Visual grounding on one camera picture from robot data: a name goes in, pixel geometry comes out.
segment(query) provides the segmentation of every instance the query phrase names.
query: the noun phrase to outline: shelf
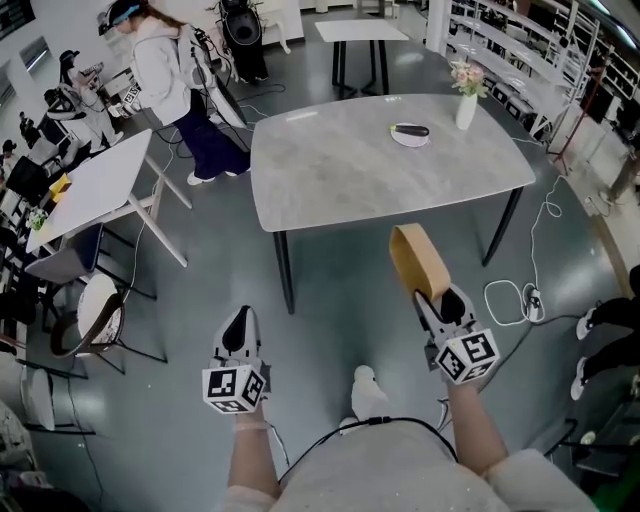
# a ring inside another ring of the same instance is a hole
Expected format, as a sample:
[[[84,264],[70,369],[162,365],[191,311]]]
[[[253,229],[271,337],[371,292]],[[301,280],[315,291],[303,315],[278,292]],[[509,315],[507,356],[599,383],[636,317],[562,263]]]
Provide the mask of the shelf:
[[[544,114],[549,119],[555,119],[563,107],[563,97],[556,91],[556,87],[543,85],[522,71],[516,69],[499,55],[472,43],[467,38],[460,36],[447,39],[447,43],[458,50],[462,55],[484,66],[505,84],[513,87],[527,100],[538,113]]]
[[[567,83],[560,76],[558,68],[556,68],[550,62],[544,60],[537,52],[530,50],[520,41],[513,39],[501,30],[492,27],[488,23],[484,23],[483,21],[475,18],[469,18],[467,16],[452,15],[451,20],[471,30],[474,30],[478,34],[482,34],[494,43],[498,44],[499,46],[507,50],[511,55],[532,68],[545,80],[548,80],[555,85],[571,87],[571,84]]]
[[[546,28],[538,25],[535,21],[527,18],[526,16],[523,16],[522,14],[518,14],[517,12],[512,11],[511,9],[507,9],[506,7],[497,4],[492,0],[475,0],[475,1],[478,2],[479,4],[484,5],[485,7],[488,7],[489,9],[493,9],[494,11],[499,12],[500,14],[515,21],[516,23],[519,23],[523,27],[526,27],[529,30],[532,30],[533,32],[541,35],[547,41],[555,44],[556,46],[560,46],[560,39],[558,37],[556,37],[553,33],[549,32]]]

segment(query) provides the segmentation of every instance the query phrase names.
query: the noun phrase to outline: navy pants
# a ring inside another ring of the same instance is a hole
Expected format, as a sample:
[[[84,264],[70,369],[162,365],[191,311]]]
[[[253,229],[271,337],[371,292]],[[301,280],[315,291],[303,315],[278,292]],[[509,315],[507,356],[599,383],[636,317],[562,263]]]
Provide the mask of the navy pants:
[[[242,174],[249,169],[249,153],[242,151],[209,121],[198,91],[191,91],[191,109],[187,115],[173,124],[180,130],[196,162],[196,178],[208,180],[224,171]]]

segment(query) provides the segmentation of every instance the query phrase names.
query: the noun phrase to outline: cable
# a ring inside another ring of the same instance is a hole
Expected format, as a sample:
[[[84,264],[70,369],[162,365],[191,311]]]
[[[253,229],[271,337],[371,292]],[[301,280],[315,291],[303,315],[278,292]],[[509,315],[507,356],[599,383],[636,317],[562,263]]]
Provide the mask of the cable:
[[[440,433],[435,428],[433,428],[431,425],[429,425],[427,422],[419,420],[417,418],[404,418],[404,417],[402,417],[402,418],[390,418],[388,416],[385,416],[385,417],[374,417],[374,418],[369,418],[368,420],[357,421],[355,423],[350,423],[349,425],[344,425],[342,427],[338,427],[337,429],[329,432],[324,437],[321,437],[320,439],[318,439],[309,448],[307,448],[307,450],[298,458],[298,460],[293,464],[293,466],[291,466],[289,469],[287,469],[287,471],[284,473],[284,475],[282,475],[282,477],[280,477],[280,482],[282,482],[284,480],[284,478],[291,472],[291,470],[293,470],[293,468],[295,468],[300,463],[300,461],[302,461],[309,454],[309,452],[311,450],[313,450],[317,446],[320,446],[321,444],[324,444],[325,442],[327,442],[331,437],[333,437],[338,432],[340,432],[342,430],[348,430],[348,429],[351,429],[351,428],[355,428],[355,427],[371,426],[371,425],[384,425],[384,424],[391,423],[391,422],[394,422],[394,421],[406,421],[406,422],[409,422],[409,423],[416,423],[418,425],[423,426],[424,428],[426,428],[429,432],[431,432],[433,435],[435,435],[440,440],[440,442],[449,450],[449,453],[451,454],[451,457],[453,458],[453,460],[458,462],[458,456],[456,455],[456,451],[453,449],[453,446],[451,446],[451,443],[449,443],[449,441],[447,441],[444,437],[442,437],[440,435]]]
[[[73,363],[71,363],[71,369],[69,373],[73,373],[73,369],[76,366],[76,358],[73,357]],[[91,451],[89,450],[89,443],[87,443],[87,436],[82,431],[82,427],[80,426],[80,418],[78,418],[78,411],[76,410],[76,404],[73,401],[73,394],[71,393],[71,381],[73,379],[67,379],[67,391],[69,392],[69,400],[71,401],[71,409],[73,410],[73,417],[76,420],[76,425],[81,430],[81,436],[84,444],[84,449],[87,452],[87,457],[89,457],[89,461],[91,462],[91,466],[93,467],[93,474],[96,477],[96,482],[98,483],[98,487],[100,488],[100,497],[98,498],[98,509],[102,510],[102,500],[104,498],[104,487],[102,485],[102,480],[100,480],[100,474],[98,473],[98,468],[96,466],[96,462],[93,460],[93,456],[91,455]]]
[[[555,183],[553,184],[553,187],[551,188],[551,190],[549,192],[547,192],[547,195],[545,196],[545,200],[542,202],[542,204],[540,205],[540,209],[538,210],[538,215],[536,216],[536,220],[533,223],[533,226],[531,226],[531,263],[533,265],[533,276],[534,276],[534,282],[533,283],[526,283],[523,287],[522,287],[522,292],[520,291],[520,289],[515,285],[515,283],[513,281],[510,281],[509,279],[499,279],[497,281],[492,281],[490,283],[487,283],[487,285],[484,287],[484,302],[487,305],[487,309],[489,310],[489,314],[491,315],[491,318],[493,319],[493,321],[498,324],[501,327],[508,327],[510,325],[519,325],[522,324],[524,322],[532,322],[532,323],[540,323],[542,320],[544,320],[545,318],[545,311],[544,311],[544,305],[542,304],[542,300],[538,300],[539,304],[540,304],[540,309],[542,310],[542,315],[539,319],[537,320],[531,320],[526,313],[526,308],[529,305],[529,303],[531,302],[530,298],[525,300],[526,297],[526,293],[527,290],[529,288],[531,288],[532,290],[540,290],[539,287],[539,283],[538,283],[538,266],[536,265],[536,260],[535,260],[535,237],[533,236],[533,232],[536,229],[536,226],[538,225],[538,222],[540,222],[540,216],[542,215],[543,210],[546,208],[547,213],[549,213],[549,215],[551,215],[553,218],[558,219],[560,217],[562,217],[562,208],[560,208],[557,204],[552,203],[549,198],[551,197],[551,195],[553,193],[555,193],[556,191],[556,187],[558,186],[558,183],[560,183],[560,180],[564,180],[567,181],[567,178],[565,178],[564,176],[560,175],[558,176],[558,178],[556,179]],[[492,286],[496,285],[496,284],[509,284],[511,286],[513,286],[513,288],[516,290],[516,293],[518,294],[518,299],[519,299],[519,303],[520,303],[520,313],[522,314],[522,318],[520,320],[516,320],[514,322],[500,322],[495,315],[493,314],[493,311],[491,310],[491,306],[489,305],[489,298],[487,297],[487,291],[489,290],[489,288],[491,288]]]
[[[284,461],[287,463],[287,467],[291,467],[291,463],[289,462],[289,454],[287,453],[287,449],[284,446],[284,441],[280,437],[280,434],[278,434],[278,429],[276,429],[276,427],[272,423],[269,423],[268,421],[266,423],[271,427],[271,430],[273,430],[273,435],[280,445],[280,449],[282,450],[282,454],[284,455]]]
[[[252,98],[257,98],[257,97],[259,97],[259,96],[264,96],[264,95],[266,95],[266,94],[274,94],[274,93],[275,93],[275,94],[281,94],[281,93],[283,93],[284,91],[286,91],[286,90],[287,90],[287,88],[286,88],[283,84],[269,84],[269,85],[266,85],[266,86],[264,86],[264,87],[282,87],[282,89],[281,89],[281,90],[279,90],[279,91],[265,91],[265,92],[260,92],[260,93],[258,93],[258,94],[254,94],[254,95],[252,95],[252,96],[247,96],[247,97],[245,97],[245,98],[240,98],[239,100],[237,100],[237,101],[238,101],[238,103],[240,103],[241,101],[247,101],[247,100],[250,100],[250,99],[252,99]]]
[[[169,168],[169,166],[171,165],[171,163],[173,162],[174,159],[174,153],[173,153],[173,148],[171,147],[171,144],[173,141],[173,138],[176,136],[176,133],[178,133],[178,129],[176,128],[175,131],[173,132],[173,135],[171,136],[171,139],[169,141],[169,151],[171,151],[171,158],[169,159],[169,162],[167,163],[167,165],[164,166],[164,169],[162,169],[162,172],[160,173],[161,175],[164,175],[164,173],[167,171],[167,169]],[[161,180],[161,176],[158,176],[158,179],[156,180],[155,184],[153,185],[153,189],[151,189],[151,195],[155,195],[157,187],[158,187],[158,183],[160,183]],[[136,282],[136,271],[138,269],[138,248],[140,247],[140,237],[142,236],[142,232],[144,231],[144,228],[146,227],[147,223],[146,222],[142,222],[142,227],[140,228],[140,232],[138,233],[138,238],[136,239],[136,247],[134,249],[133,252],[133,275],[131,277],[131,284],[129,285],[129,287],[127,288],[127,291],[124,294],[124,297],[122,298],[122,303],[124,304],[125,302],[127,302],[127,299],[129,298],[129,294],[131,293],[131,288],[133,288],[134,283]]]
[[[267,114],[263,114],[262,112],[260,112],[256,107],[254,107],[253,105],[240,105],[240,108],[252,108],[253,110],[255,110],[258,114],[260,114],[262,117],[269,117]]]

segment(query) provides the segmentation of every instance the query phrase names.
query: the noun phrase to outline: person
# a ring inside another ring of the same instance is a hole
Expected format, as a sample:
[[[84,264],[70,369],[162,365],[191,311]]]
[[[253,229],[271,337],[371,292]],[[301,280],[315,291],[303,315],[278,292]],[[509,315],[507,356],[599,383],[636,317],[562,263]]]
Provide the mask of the person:
[[[91,153],[97,153],[106,149],[103,141],[109,146],[114,146],[122,139],[124,133],[115,132],[107,107],[95,91],[93,80],[97,72],[92,71],[85,75],[76,67],[75,60],[79,54],[77,51],[66,50],[60,55],[60,82],[78,95],[80,110],[86,114],[83,121],[91,132]]]
[[[109,23],[123,34],[133,33],[131,70],[140,86],[143,108],[151,108],[164,126],[173,124],[195,160],[189,185],[213,181],[223,171],[237,176],[248,170],[244,153],[209,120],[202,95],[181,79],[176,40],[183,23],[143,0],[117,0]]]
[[[3,180],[6,183],[11,176],[13,168],[20,160],[20,157],[14,153],[18,146],[12,140],[5,140],[2,144],[2,168],[4,170]]]
[[[20,112],[20,134],[31,149],[40,138],[40,131],[35,127],[33,119],[29,119],[24,112]]]
[[[448,393],[458,461],[435,430],[401,419],[352,427],[343,436],[331,437],[305,454],[280,481],[262,407],[236,415],[221,510],[597,510],[537,451],[509,456],[473,384],[450,384]],[[373,370],[366,366],[356,369],[351,400],[361,421],[391,409]]]
[[[633,332],[609,343],[594,356],[580,358],[576,377],[571,384],[571,398],[574,400],[580,399],[587,382],[598,373],[618,366],[640,366],[640,265],[629,272],[629,285],[635,295],[632,299],[621,297],[610,300],[591,308],[578,320],[576,336],[579,340],[585,339],[596,325],[605,323],[628,327]]]

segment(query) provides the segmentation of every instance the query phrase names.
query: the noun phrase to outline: white furniture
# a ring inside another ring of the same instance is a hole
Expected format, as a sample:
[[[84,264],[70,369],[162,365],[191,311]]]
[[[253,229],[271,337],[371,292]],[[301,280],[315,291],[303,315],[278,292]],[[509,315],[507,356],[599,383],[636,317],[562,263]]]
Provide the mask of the white furniture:
[[[293,313],[286,232],[436,208],[511,191],[484,258],[507,229],[535,176],[511,137],[478,106],[455,125],[457,95],[377,96],[316,105],[258,122],[251,183],[260,224],[274,233],[285,300]],[[431,144],[406,148],[389,126],[425,125]]]
[[[387,51],[385,41],[408,41],[409,38],[385,20],[340,20],[320,21],[316,28],[325,43],[333,43],[333,70],[331,83],[339,87],[339,98],[344,98],[345,91],[355,94],[362,90],[366,94],[375,94],[370,87],[376,81],[375,46],[378,41],[380,52],[380,70],[382,75],[382,94],[389,94],[389,72],[387,70]],[[371,80],[363,88],[358,89],[345,85],[345,69],[347,41],[369,41],[371,54]]]
[[[284,0],[264,0],[256,6],[258,16],[264,22],[263,28],[277,27],[278,39],[284,53],[289,55],[291,50],[287,46],[287,37],[285,35],[285,5]]]
[[[151,135],[151,130],[145,130],[69,173],[71,187],[42,228],[29,233],[27,252],[90,224],[107,223],[135,211],[169,252],[186,267],[187,260],[160,230],[155,219],[165,183],[187,208],[191,209],[192,205],[147,154]],[[132,190],[145,161],[158,175],[158,185],[151,196],[138,200]],[[151,207],[150,213],[147,213],[148,207]]]
[[[385,20],[319,21],[316,28],[325,43],[409,40],[405,34]]]

